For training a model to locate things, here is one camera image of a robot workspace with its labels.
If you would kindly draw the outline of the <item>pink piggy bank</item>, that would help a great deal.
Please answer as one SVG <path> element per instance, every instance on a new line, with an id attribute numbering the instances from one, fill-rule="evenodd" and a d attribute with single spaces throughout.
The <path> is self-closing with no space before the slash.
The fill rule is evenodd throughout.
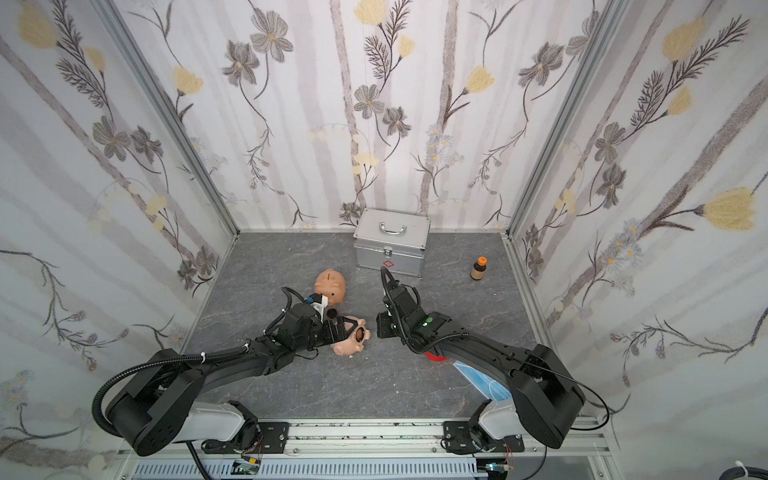
<path id="1" fill-rule="evenodd" d="M 371 339 L 371 331 L 367 328 L 366 320 L 350 316 L 344 318 L 345 338 L 331 345 L 337 356 L 352 356 L 364 350 L 365 344 Z"/>
<path id="2" fill-rule="evenodd" d="M 346 279 L 336 270 L 326 269 L 315 280 L 314 292 L 326 297 L 329 306 L 342 303 L 346 296 L 346 291 Z"/>

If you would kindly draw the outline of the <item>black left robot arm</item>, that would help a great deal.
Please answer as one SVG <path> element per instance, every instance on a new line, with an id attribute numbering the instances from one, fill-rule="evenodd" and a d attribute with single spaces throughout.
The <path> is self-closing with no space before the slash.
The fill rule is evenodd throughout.
<path id="1" fill-rule="evenodd" d="M 241 402 L 211 404 L 199 396 L 275 374 L 297 358 L 311 360 L 322 347 L 339 356 L 359 353 L 371 336 L 364 320 L 336 313 L 328 297 L 282 291 L 286 304 L 262 335 L 214 352 L 163 349 L 107 380 L 92 400 L 96 424 L 140 456 L 174 443 L 199 442 L 206 453 L 243 453 L 263 442 L 258 417 Z"/>

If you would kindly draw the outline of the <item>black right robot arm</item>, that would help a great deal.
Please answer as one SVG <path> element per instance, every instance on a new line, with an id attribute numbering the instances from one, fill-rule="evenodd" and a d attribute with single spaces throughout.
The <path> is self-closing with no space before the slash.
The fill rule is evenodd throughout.
<path id="1" fill-rule="evenodd" d="M 605 418 L 594 427 L 577 427 L 587 403 L 586 392 L 598 393 L 575 380 L 549 347 L 533 349 L 503 344 L 474 333 L 440 312 L 427 313 L 417 289 L 380 268 L 385 310 L 378 314 L 377 336 L 397 337 L 416 355 L 461 362 L 505 387 L 511 398 L 485 400 L 459 433 L 446 433 L 444 448 L 464 455 L 493 451 L 511 438 L 529 434 L 540 444 L 558 449 L 569 432 L 598 431 L 610 422 L 606 401 L 597 397 Z"/>

